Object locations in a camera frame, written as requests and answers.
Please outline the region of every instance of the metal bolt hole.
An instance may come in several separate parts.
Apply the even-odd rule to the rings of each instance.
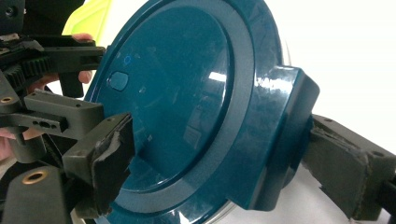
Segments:
[[[6,16],[9,18],[16,17],[18,15],[18,10],[15,7],[6,8]]]
[[[3,103],[3,104],[6,104],[10,101],[12,101],[12,97],[5,97],[5,98],[1,99],[1,103]]]
[[[40,182],[47,177],[48,173],[46,171],[37,171],[32,174],[27,175],[22,183],[25,185],[31,185]]]
[[[50,125],[47,122],[41,121],[39,124],[41,128],[50,128]]]

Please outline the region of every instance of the small oval button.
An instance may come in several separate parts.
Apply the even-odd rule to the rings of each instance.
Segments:
[[[109,83],[114,90],[123,91],[128,84],[128,74],[115,72],[111,75]]]

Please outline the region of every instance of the glossy plastic surface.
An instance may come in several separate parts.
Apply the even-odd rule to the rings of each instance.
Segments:
[[[318,86],[280,66],[261,0],[149,1],[87,93],[134,117],[137,156],[106,218],[201,223],[228,200],[270,210],[296,168]]]

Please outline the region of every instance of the human hand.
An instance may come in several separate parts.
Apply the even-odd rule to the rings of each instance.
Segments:
[[[77,40],[92,40],[92,36],[88,34],[77,34],[73,35],[73,38]],[[29,88],[28,92],[33,92],[35,89],[44,90],[44,87],[59,79],[57,74],[46,74],[37,82],[33,83]],[[92,79],[92,71],[81,71],[78,75],[78,80],[82,83],[88,84]],[[28,129],[23,133],[24,139],[28,140],[42,134],[35,129]],[[10,133],[5,128],[0,128],[0,161],[4,160],[12,155],[12,148],[8,142],[8,139],[15,139],[14,134]]]

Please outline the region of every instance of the round lid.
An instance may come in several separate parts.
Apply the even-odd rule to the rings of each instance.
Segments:
[[[201,223],[229,200],[249,208],[294,82],[282,73],[273,75],[282,85],[266,83],[281,58],[262,0],[155,0],[140,8],[86,97],[107,116],[134,118],[131,175],[107,219]],[[254,112],[262,106],[265,115]],[[272,121],[250,130],[264,119]]]

